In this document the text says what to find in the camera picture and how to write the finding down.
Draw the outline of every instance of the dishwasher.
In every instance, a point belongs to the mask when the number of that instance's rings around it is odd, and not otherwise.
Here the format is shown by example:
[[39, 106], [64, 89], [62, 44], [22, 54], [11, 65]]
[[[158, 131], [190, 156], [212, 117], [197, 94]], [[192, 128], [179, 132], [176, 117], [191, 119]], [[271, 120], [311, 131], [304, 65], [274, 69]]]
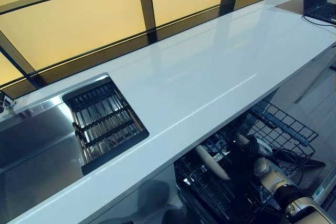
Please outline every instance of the dishwasher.
[[[325, 163], [313, 159], [316, 150], [312, 143], [318, 133], [269, 102], [271, 97], [262, 99], [199, 144], [225, 171], [227, 179], [209, 168], [196, 147], [158, 175], [162, 176], [161, 181], [170, 179], [170, 193], [166, 194], [159, 185], [160, 178], [154, 177], [152, 180], [159, 183], [154, 183], [153, 191], [139, 188], [98, 217], [82, 223], [289, 223], [279, 204], [255, 176], [255, 160], [267, 157], [296, 185], [305, 181], [300, 191], [314, 199], [321, 190], [313, 184]], [[249, 144], [241, 145], [239, 136], [249, 140]], [[159, 200], [148, 200], [158, 195]], [[325, 201], [330, 203], [332, 197], [331, 192]], [[132, 208], [136, 198], [137, 211], [128, 216], [120, 214]], [[139, 199], [143, 198], [147, 198], [143, 206], [153, 205], [152, 209], [140, 207]]]

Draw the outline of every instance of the black wire basket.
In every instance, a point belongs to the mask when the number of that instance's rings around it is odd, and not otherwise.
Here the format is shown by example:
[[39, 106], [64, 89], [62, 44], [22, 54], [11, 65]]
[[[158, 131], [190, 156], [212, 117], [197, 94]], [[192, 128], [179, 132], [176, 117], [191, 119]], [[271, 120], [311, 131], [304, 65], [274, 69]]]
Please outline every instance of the black wire basket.
[[65, 94], [63, 100], [71, 109], [84, 175], [149, 136], [109, 77]]
[[229, 127], [268, 144], [273, 150], [273, 157], [289, 177], [303, 168], [315, 153], [310, 143], [318, 134], [266, 100], [261, 100], [242, 118], [244, 120], [233, 121]]
[[318, 135], [271, 103], [262, 100], [208, 137], [201, 145], [229, 175], [220, 180], [195, 150], [175, 162], [177, 184], [213, 211], [219, 223], [277, 223], [279, 206], [253, 174], [254, 160], [235, 143], [236, 134], [253, 135], [272, 149], [285, 174], [291, 176], [311, 158], [310, 143]]

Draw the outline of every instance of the stainless steel sink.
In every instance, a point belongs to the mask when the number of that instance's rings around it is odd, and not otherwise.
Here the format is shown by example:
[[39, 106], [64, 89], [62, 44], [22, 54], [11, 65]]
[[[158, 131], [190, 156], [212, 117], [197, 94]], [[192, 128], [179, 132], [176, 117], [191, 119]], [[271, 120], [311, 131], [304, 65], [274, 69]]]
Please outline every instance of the stainless steel sink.
[[21, 122], [0, 132], [0, 223], [82, 177], [83, 161], [69, 115], [61, 103], [28, 118], [20, 114]]
[[41, 203], [148, 135], [105, 74], [1, 122], [0, 224]]

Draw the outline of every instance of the white countertop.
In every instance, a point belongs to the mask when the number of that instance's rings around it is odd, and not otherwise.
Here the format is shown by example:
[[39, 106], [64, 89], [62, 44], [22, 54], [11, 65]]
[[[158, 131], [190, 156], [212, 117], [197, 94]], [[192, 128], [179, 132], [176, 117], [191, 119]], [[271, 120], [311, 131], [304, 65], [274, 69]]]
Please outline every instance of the white countertop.
[[265, 0], [18, 99], [16, 110], [108, 73], [150, 136], [10, 223], [78, 223], [229, 122], [335, 41]]

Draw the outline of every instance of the dishwasher rack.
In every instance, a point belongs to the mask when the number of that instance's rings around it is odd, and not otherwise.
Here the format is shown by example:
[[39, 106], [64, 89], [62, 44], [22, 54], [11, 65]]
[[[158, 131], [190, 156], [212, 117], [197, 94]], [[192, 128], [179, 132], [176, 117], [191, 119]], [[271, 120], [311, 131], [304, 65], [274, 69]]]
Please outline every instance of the dishwasher rack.
[[[277, 120], [269, 122], [255, 111], [267, 112], [268, 119], [273, 116]], [[219, 223], [260, 223], [258, 216], [261, 212], [269, 223], [277, 223], [281, 218], [278, 205], [253, 174], [255, 157], [245, 155], [235, 143], [237, 133], [253, 135], [267, 143], [273, 151], [272, 157], [288, 176], [311, 158], [315, 150], [310, 143], [318, 136], [284, 111], [262, 100], [201, 143], [230, 180], [220, 180], [196, 151], [191, 150], [174, 163], [177, 184], [210, 209]]]
[[109, 77], [66, 94], [63, 100], [71, 109], [84, 175], [149, 136]]

